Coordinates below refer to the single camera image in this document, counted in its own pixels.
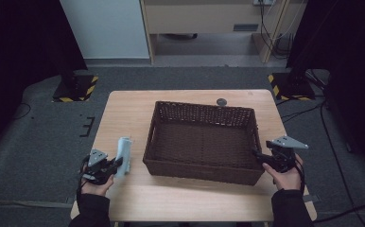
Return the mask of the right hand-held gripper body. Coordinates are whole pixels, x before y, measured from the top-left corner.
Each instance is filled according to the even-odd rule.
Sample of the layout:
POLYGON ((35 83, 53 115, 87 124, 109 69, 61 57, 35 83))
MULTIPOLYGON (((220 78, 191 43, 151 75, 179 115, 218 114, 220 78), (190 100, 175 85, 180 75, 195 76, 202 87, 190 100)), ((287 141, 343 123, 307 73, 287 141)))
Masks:
POLYGON ((287 135, 266 142, 271 151, 271 167, 277 172, 284 173, 296 166, 294 149, 308 149, 309 145, 302 143, 287 135))

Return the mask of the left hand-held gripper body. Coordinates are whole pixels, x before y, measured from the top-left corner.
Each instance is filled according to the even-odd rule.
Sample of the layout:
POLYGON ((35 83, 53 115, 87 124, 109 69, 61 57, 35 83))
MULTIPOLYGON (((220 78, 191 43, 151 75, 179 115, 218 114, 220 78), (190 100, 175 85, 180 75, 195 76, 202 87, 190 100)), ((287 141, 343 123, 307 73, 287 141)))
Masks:
POLYGON ((82 171, 82 177, 88 182, 101 185, 107 182, 107 169, 111 168, 107 160, 108 155, 98 149, 92 149, 88 155, 86 167, 82 171))

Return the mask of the light blue cloth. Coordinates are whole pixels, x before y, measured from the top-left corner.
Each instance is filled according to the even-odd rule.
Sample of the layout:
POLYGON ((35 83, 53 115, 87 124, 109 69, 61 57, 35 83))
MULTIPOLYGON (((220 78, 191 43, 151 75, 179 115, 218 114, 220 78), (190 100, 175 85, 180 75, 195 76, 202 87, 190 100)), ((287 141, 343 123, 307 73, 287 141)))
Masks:
POLYGON ((116 159, 123 159, 122 165, 117 169, 115 178, 122 178, 130 172, 130 149, 132 141, 129 137, 120 137, 118 139, 116 159))

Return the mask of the brown woven basket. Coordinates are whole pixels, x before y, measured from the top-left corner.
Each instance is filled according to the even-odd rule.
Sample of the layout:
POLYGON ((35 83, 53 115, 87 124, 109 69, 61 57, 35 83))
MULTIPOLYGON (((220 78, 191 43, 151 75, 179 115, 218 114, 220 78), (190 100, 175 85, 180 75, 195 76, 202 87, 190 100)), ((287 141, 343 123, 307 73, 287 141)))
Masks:
POLYGON ((143 163, 157 176, 255 185, 260 149, 252 108, 157 101, 143 163))

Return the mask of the person's left hand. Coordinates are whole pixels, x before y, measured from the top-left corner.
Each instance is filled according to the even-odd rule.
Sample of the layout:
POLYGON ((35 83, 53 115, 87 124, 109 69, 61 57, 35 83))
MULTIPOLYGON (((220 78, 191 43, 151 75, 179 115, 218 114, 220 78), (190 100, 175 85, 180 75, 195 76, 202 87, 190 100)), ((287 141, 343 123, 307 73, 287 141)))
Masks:
POLYGON ((96 185, 88 182, 86 179, 82 179, 81 182, 81 193, 82 194, 91 194, 105 197, 107 191, 113 185, 113 175, 111 175, 107 182, 101 185, 96 185))

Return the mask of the person's right hand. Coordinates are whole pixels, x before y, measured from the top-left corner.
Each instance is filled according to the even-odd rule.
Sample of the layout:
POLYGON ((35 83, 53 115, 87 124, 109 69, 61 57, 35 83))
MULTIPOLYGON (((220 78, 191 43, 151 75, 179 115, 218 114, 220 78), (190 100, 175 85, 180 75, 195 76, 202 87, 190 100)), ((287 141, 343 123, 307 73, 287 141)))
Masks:
POLYGON ((285 173, 279 173, 268 164, 264 163, 262 167, 273 178, 278 190, 300 190, 302 185, 302 165, 303 160, 296 155, 296 167, 285 173))

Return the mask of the black yellow striped stand base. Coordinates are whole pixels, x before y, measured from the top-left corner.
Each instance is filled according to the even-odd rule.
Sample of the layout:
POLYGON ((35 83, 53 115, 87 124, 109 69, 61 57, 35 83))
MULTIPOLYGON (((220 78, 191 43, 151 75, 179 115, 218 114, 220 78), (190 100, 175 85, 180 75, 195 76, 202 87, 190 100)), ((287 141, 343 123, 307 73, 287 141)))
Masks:
POLYGON ((315 93, 306 79, 296 79, 289 73, 268 75, 272 91, 278 100, 311 100, 315 93))
POLYGON ((82 75, 62 79, 54 95, 55 102, 86 101, 96 87, 97 76, 82 75))

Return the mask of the black curtain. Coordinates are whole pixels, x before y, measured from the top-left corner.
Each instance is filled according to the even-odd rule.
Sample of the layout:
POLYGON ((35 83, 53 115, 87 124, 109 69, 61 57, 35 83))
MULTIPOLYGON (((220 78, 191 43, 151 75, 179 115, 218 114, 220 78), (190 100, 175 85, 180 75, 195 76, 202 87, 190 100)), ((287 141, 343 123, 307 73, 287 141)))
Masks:
POLYGON ((46 41, 71 69, 86 67, 61 0, 0 0, 0 135, 25 88, 59 73, 46 41))
POLYGON ((287 67, 330 73, 327 100, 351 150, 365 155, 365 0, 308 0, 287 67))

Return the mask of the white cabinet panel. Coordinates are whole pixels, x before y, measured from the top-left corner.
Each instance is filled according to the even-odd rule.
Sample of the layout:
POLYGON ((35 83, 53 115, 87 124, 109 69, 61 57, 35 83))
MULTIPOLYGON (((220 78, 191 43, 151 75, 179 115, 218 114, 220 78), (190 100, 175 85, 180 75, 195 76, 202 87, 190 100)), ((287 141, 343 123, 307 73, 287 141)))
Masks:
POLYGON ((61 0, 84 59, 148 59, 140 0, 61 0))

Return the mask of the black round object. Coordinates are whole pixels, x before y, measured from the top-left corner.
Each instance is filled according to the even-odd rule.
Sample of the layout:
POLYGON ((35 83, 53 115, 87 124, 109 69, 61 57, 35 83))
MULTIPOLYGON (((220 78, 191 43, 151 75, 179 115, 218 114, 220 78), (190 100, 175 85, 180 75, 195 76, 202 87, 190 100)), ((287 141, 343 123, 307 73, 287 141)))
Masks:
POLYGON ((163 34, 164 37, 170 39, 170 40, 177 40, 177 41, 188 41, 188 40, 194 40, 198 38, 198 33, 194 34, 163 34))

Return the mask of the light wooden desk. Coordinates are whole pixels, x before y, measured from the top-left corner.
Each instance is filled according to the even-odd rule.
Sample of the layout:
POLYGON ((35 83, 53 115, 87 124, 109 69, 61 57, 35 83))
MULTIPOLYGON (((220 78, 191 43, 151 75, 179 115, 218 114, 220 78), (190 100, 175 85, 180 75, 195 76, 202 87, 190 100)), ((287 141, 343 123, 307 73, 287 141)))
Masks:
POLYGON ((155 58, 160 34, 230 33, 252 34, 260 60, 271 56, 290 0, 276 0, 259 7, 253 0, 140 0, 148 41, 148 52, 155 58))

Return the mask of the white power strip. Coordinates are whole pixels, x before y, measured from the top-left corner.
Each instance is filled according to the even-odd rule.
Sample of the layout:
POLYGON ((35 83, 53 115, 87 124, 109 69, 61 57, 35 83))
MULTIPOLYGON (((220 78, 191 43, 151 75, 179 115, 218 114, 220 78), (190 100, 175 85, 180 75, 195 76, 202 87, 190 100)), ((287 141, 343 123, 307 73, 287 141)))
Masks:
POLYGON ((253 0, 252 4, 259 7, 269 7, 275 3, 276 0, 253 0))

